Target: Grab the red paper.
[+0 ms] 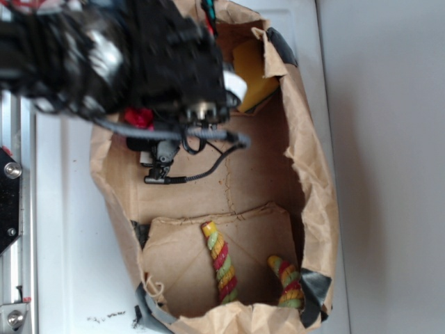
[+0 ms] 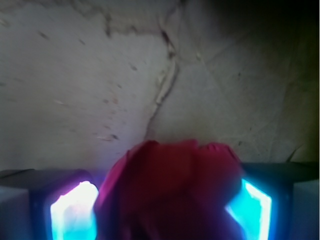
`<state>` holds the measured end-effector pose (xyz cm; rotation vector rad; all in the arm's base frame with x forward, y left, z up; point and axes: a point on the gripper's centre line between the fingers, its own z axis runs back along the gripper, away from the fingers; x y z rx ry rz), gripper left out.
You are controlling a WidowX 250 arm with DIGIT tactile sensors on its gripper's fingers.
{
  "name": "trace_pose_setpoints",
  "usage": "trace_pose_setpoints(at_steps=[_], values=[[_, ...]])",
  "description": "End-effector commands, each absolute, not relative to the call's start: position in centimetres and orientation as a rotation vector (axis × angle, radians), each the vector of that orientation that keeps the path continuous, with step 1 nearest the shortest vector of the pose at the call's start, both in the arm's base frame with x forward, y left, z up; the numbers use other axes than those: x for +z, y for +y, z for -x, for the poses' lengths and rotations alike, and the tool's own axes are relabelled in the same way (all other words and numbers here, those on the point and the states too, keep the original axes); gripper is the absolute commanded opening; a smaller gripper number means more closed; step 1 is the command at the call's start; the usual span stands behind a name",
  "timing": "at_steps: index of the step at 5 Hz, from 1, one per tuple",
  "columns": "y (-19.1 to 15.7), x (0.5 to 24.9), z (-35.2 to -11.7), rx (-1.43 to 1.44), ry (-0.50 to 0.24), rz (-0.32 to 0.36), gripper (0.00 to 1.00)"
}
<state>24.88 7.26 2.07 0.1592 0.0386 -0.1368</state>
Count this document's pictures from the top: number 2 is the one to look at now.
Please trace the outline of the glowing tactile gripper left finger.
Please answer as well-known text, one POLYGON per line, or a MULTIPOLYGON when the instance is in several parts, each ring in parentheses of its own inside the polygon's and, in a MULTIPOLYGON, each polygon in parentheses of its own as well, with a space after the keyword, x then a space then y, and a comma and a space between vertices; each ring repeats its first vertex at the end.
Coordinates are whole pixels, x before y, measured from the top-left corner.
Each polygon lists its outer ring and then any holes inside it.
POLYGON ((2 240, 94 240, 99 194, 83 169, 0 172, 2 240))

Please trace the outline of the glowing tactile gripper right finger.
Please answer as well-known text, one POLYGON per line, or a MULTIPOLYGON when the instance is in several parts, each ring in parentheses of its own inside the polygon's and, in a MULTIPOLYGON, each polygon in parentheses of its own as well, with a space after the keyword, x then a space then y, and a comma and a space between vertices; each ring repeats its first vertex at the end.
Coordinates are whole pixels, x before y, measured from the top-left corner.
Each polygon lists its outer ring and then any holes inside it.
POLYGON ((318 240, 317 162, 243 163, 238 194, 225 209, 241 240, 318 240))

